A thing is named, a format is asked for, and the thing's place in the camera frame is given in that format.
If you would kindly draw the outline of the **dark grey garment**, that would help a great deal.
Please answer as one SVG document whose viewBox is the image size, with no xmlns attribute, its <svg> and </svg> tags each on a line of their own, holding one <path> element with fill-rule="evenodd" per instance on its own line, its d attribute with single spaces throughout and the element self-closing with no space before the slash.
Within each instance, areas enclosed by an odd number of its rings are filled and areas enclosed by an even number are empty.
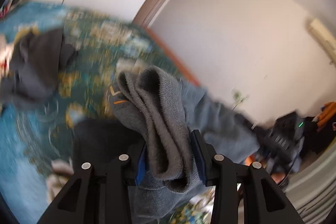
<svg viewBox="0 0 336 224">
<path fill-rule="evenodd" d="M 1 80 L 1 105 L 29 110 L 46 102 L 58 88 L 58 74 L 77 55 L 62 28 L 29 32 L 14 45 L 10 75 Z"/>
</svg>

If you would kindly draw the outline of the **teal floral bed cover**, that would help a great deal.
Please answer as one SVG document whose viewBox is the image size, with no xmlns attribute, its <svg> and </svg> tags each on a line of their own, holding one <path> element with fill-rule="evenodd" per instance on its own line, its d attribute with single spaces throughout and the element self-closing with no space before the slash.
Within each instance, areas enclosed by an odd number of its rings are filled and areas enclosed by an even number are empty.
<svg viewBox="0 0 336 224">
<path fill-rule="evenodd" d="M 98 12 L 50 3 L 27 2 L 1 20 L 8 42 L 28 31 L 62 28 L 77 56 L 59 74 L 55 95 L 32 111 L 6 106 L 1 114 L 1 195 L 19 223 L 36 223 L 47 208 L 46 178 L 53 160 L 68 161 L 73 132 L 66 122 L 69 105 L 93 118 L 104 116 L 104 92 L 119 61 L 155 65 L 177 77 L 195 77 L 153 34 Z"/>
</svg>

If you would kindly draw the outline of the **cartoon print white pants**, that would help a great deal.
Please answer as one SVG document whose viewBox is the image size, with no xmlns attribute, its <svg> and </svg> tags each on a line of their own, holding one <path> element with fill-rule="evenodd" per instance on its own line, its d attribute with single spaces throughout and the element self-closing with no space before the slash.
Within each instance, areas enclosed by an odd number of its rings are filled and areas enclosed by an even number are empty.
<svg viewBox="0 0 336 224">
<path fill-rule="evenodd" d="M 14 44 L 7 43 L 4 34 L 0 37 L 0 63 L 1 63 L 1 78 L 6 77 L 9 73 L 9 64 L 13 55 Z"/>
</svg>

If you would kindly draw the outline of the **white air conditioner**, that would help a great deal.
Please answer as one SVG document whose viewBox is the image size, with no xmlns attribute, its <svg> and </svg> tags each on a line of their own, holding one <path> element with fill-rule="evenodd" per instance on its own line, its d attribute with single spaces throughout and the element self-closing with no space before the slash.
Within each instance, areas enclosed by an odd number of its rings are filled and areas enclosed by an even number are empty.
<svg viewBox="0 0 336 224">
<path fill-rule="evenodd" d="M 320 43 L 330 60 L 335 64 L 336 40 L 333 34 L 318 19 L 314 18 L 308 25 L 310 34 Z"/>
</svg>

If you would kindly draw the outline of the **blue-grey knit sweater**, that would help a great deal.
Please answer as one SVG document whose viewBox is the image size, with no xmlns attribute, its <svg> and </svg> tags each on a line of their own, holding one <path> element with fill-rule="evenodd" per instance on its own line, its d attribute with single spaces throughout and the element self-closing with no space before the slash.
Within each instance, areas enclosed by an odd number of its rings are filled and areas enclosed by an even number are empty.
<svg viewBox="0 0 336 224">
<path fill-rule="evenodd" d="M 191 148 L 193 130 L 236 163 L 259 149 L 256 136 L 232 109 L 159 67 L 147 67 L 139 74 L 121 72 L 107 98 L 114 116 L 140 133 L 147 145 L 149 169 L 130 192 L 134 223 L 161 219 L 205 192 Z"/>
</svg>

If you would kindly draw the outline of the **pink folded garment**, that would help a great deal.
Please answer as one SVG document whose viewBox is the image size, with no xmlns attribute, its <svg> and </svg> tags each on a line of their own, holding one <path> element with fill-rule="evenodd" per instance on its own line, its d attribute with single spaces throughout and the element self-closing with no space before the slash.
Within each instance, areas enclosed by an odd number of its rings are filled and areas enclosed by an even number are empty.
<svg viewBox="0 0 336 224">
<path fill-rule="evenodd" d="M 57 159 L 51 162 L 51 174 L 46 178 L 48 204 L 54 200 L 73 174 L 71 159 L 69 161 Z"/>
</svg>

